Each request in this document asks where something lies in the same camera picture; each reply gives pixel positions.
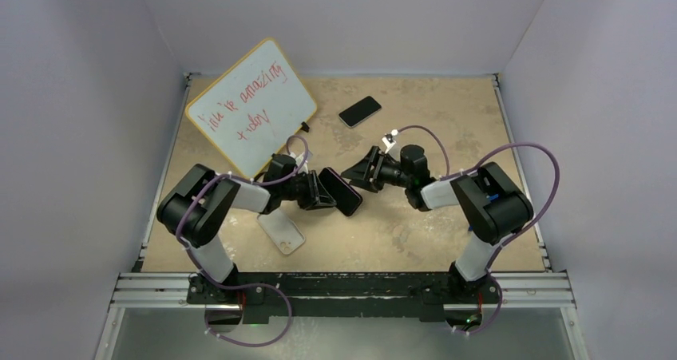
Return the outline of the black phone case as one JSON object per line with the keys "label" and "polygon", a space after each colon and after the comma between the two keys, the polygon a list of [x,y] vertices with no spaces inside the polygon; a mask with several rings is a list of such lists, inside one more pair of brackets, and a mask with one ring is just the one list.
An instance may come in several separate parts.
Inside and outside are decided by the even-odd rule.
{"label": "black phone case", "polygon": [[344,216],[352,216],[362,205],[362,196],[333,168],[324,168],[319,173],[319,180],[327,192],[334,198],[335,207]]}

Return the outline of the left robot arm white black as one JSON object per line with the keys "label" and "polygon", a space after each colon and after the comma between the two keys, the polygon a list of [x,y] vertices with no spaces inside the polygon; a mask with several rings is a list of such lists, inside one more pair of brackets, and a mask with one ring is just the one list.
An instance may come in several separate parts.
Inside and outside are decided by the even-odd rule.
{"label": "left robot arm white black", "polygon": [[207,293],[218,303],[229,303],[238,292],[238,270],[226,253],[219,230],[231,209],[279,215],[283,201],[295,201],[303,210],[332,208],[336,200],[321,184],[314,170],[302,169],[303,158],[275,154],[263,174],[263,182],[232,174],[218,175],[202,164],[194,165],[160,202],[157,220],[172,233],[208,280]]}

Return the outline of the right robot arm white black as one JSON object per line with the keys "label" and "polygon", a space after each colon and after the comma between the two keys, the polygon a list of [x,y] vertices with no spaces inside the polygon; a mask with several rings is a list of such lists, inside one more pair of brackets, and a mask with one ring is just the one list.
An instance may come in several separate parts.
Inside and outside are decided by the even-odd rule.
{"label": "right robot arm white black", "polygon": [[534,216],[531,202],[498,164],[489,162],[453,179],[435,179],[424,148],[415,144],[402,147],[398,159],[374,146],[341,176],[374,193],[387,184],[404,188],[410,206],[420,212],[461,208],[473,234],[449,268],[448,290],[460,302],[478,293],[500,242],[517,234]]}

